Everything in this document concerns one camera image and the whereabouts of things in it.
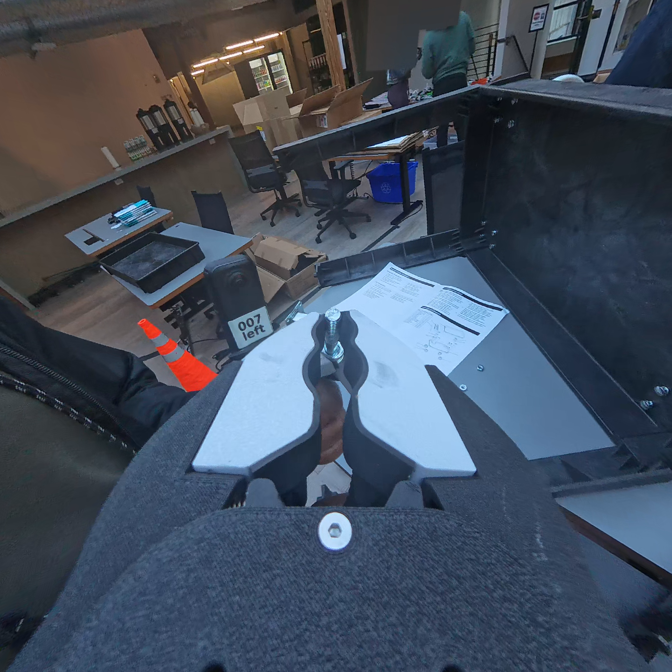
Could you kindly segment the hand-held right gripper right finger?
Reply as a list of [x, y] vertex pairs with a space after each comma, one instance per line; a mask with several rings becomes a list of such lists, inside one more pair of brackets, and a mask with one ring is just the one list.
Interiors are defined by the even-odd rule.
[[384, 507], [399, 483], [421, 487], [428, 478], [476, 474], [427, 368], [408, 346], [355, 309], [341, 314], [341, 345], [348, 507]]

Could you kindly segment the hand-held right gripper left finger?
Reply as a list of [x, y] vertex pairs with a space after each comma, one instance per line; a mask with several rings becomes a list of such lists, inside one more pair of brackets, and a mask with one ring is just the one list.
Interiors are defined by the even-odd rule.
[[307, 503], [321, 458], [323, 316], [308, 313], [242, 361], [195, 457], [197, 473], [273, 482], [287, 506]]

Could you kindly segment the silver bolt with nut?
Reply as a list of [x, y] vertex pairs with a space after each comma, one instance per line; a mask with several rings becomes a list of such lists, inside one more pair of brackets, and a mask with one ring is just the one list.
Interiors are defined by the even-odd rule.
[[322, 354], [334, 364], [340, 364], [345, 355], [340, 342], [341, 312], [337, 308], [330, 308], [324, 314], [326, 323]]

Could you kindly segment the wooden standing desk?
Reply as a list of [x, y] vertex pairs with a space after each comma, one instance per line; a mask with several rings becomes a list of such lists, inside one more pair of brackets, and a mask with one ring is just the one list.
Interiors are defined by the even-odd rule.
[[416, 132], [407, 136], [387, 140], [385, 142], [358, 150], [348, 155], [337, 156], [328, 161], [331, 176], [335, 179], [344, 180], [346, 169], [349, 165], [357, 162], [366, 162], [369, 166], [363, 176], [384, 162], [397, 162], [400, 164], [402, 184], [402, 208], [401, 213], [391, 220], [391, 227], [400, 228], [402, 222], [417, 213], [423, 206], [421, 199], [413, 199], [417, 183], [418, 162], [415, 160], [417, 151], [423, 147], [427, 139], [426, 132]]

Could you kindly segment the grey table with tray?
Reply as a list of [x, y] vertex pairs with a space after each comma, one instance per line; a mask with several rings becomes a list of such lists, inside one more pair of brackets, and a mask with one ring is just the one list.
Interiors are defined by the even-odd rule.
[[203, 279], [204, 268], [208, 263], [243, 253], [245, 249], [250, 247], [251, 240], [235, 234], [211, 231], [186, 223], [178, 223], [170, 230], [160, 233], [170, 237], [195, 240], [203, 250], [205, 259], [151, 294], [144, 293], [113, 275], [112, 277], [149, 308], [158, 308], [162, 311], [170, 310], [171, 318], [168, 319], [168, 322], [180, 330], [180, 339], [186, 345], [187, 350], [192, 353], [194, 347], [191, 342], [188, 320], [200, 312], [201, 309], [210, 307], [211, 302], [205, 302], [203, 305], [198, 302], [190, 303], [191, 294], [188, 290]]

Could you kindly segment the black shallow tray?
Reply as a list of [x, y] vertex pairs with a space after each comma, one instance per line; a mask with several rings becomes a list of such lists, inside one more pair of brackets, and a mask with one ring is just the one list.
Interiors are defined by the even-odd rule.
[[195, 240], [149, 232], [101, 258], [106, 272], [151, 294], [205, 259]]

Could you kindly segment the black chair back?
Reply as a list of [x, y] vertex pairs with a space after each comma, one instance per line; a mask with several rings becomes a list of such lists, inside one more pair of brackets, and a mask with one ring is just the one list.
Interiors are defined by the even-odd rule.
[[221, 191], [200, 193], [192, 190], [191, 195], [203, 229], [234, 234], [229, 210]]

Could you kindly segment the white instruction sheet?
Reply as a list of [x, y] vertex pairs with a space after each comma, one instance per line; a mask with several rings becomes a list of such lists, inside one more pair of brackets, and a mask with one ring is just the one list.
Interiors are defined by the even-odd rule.
[[446, 375], [509, 314], [465, 290], [391, 263], [335, 307], [365, 315]]

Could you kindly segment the black mesh office chair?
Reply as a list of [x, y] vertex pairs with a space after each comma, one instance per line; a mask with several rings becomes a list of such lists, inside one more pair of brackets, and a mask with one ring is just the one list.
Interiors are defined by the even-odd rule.
[[271, 214], [269, 225], [275, 226], [275, 216], [280, 211], [293, 212], [296, 217], [301, 215], [302, 205], [299, 194], [288, 195], [288, 175], [273, 157], [259, 130], [229, 139], [231, 149], [243, 171], [248, 190], [252, 194], [273, 193], [273, 203], [260, 212], [263, 221]]
[[322, 242], [322, 234], [333, 223], [338, 223], [349, 233], [350, 239], [357, 235], [351, 230], [349, 220], [364, 219], [371, 223], [372, 218], [366, 212], [351, 212], [348, 206], [357, 200], [355, 190], [361, 185], [361, 180], [342, 180], [328, 177], [322, 163], [300, 165], [294, 168], [300, 183], [304, 204], [316, 210], [323, 211], [324, 217], [318, 219], [316, 228], [318, 234], [315, 242]]

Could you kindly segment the grey table with booklets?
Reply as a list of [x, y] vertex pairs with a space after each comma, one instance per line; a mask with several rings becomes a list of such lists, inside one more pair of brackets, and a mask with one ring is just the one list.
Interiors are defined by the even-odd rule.
[[153, 217], [146, 218], [133, 226], [111, 224], [112, 213], [107, 213], [73, 231], [65, 238], [88, 257], [100, 258], [112, 249], [125, 245], [131, 239], [149, 231], [163, 229], [163, 225], [173, 218], [171, 210], [156, 208]]

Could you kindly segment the long brown counter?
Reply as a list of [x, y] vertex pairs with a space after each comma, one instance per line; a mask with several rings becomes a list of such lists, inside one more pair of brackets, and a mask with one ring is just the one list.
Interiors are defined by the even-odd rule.
[[8, 215], [1, 220], [1, 289], [25, 302], [58, 276], [83, 266], [94, 245], [82, 251], [66, 234], [101, 220], [103, 231], [95, 235], [109, 236], [107, 218], [139, 199], [138, 186], [152, 189], [156, 205], [172, 212], [174, 223], [200, 224], [193, 191], [220, 192], [231, 206], [247, 193], [230, 145], [233, 136], [229, 126], [218, 128]]

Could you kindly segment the large pale cardboard box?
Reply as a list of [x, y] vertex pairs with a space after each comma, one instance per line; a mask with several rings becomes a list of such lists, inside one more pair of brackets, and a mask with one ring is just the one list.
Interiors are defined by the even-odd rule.
[[298, 121], [307, 89], [289, 93], [287, 87], [267, 91], [233, 104], [246, 134], [259, 130], [269, 150], [302, 139]]

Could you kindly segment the blue recycling bin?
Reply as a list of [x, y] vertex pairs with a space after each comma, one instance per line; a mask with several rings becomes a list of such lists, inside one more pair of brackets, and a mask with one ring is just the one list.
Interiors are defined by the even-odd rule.
[[373, 200], [381, 204], [402, 204], [400, 164], [384, 162], [366, 174]]

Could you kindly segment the large open cardboard box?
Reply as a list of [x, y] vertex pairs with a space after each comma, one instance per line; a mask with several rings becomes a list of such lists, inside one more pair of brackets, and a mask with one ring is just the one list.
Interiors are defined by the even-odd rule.
[[376, 116], [377, 111], [364, 110], [362, 101], [372, 81], [368, 79], [343, 91], [340, 87], [332, 87], [307, 97], [295, 120], [298, 139], [307, 139]]

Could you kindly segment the glass door drinks fridge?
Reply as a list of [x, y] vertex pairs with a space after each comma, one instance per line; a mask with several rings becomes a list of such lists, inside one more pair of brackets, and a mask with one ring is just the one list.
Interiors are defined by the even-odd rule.
[[286, 95], [293, 93], [283, 51], [260, 55], [247, 63], [259, 95], [275, 90], [283, 90]]

